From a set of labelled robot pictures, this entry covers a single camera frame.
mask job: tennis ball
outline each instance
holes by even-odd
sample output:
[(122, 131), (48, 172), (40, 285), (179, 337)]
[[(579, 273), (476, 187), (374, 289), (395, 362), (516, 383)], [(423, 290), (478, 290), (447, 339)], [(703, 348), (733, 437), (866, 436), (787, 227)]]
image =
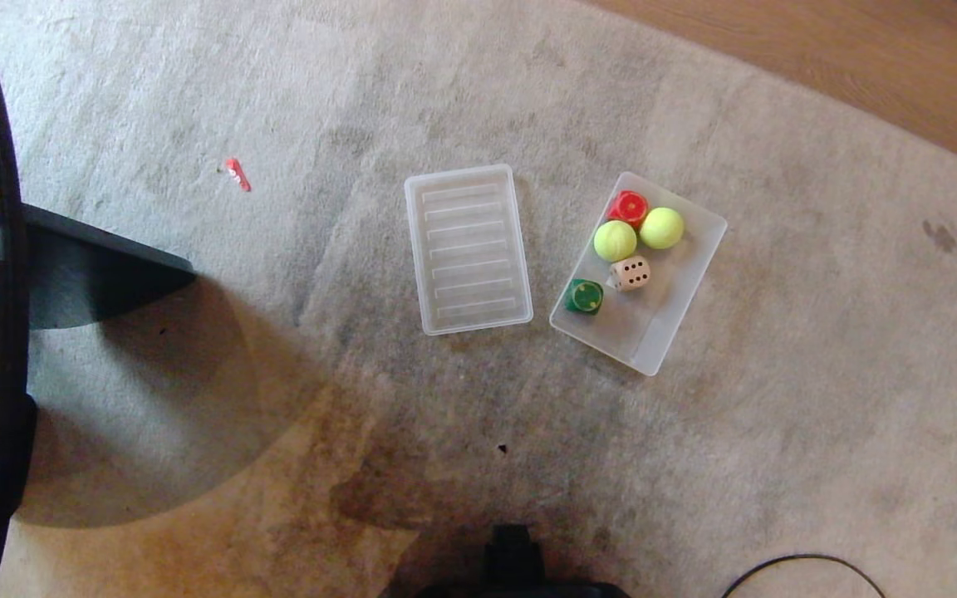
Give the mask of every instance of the tennis ball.
[(671, 208), (655, 208), (641, 223), (641, 242), (653, 249), (670, 249), (685, 233), (685, 221)]
[(596, 229), (593, 249), (605, 262), (626, 260), (637, 249), (637, 233), (622, 220), (608, 220)]

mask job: clear plastic container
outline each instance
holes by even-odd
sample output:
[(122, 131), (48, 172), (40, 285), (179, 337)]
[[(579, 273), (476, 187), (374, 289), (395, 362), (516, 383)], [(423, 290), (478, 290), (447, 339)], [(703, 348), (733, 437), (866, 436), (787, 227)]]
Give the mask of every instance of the clear plastic container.
[[(670, 249), (649, 249), (638, 243), (637, 254), (645, 257), (652, 268), (652, 282), (630, 292), (619, 292), (606, 284), (611, 264), (601, 260), (593, 249), (593, 234), (604, 223), (611, 202), (623, 189), (645, 196), (649, 208), (674, 208), (685, 220), (685, 235)], [(574, 272), (563, 284), (548, 323), (641, 374), (656, 375), (725, 232), (726, 220), (718, 214), (637, 174), (623, 173), (593, 227), (593, 234), (582, 247)], [(573, 279), (590, 280), (604, 287), (604, 303), (596, 315), (569, 311), (563, 305), (563, 294)]]
[(405, 181), (423, 332), (448, 334), (534, 317), (512, 168)]

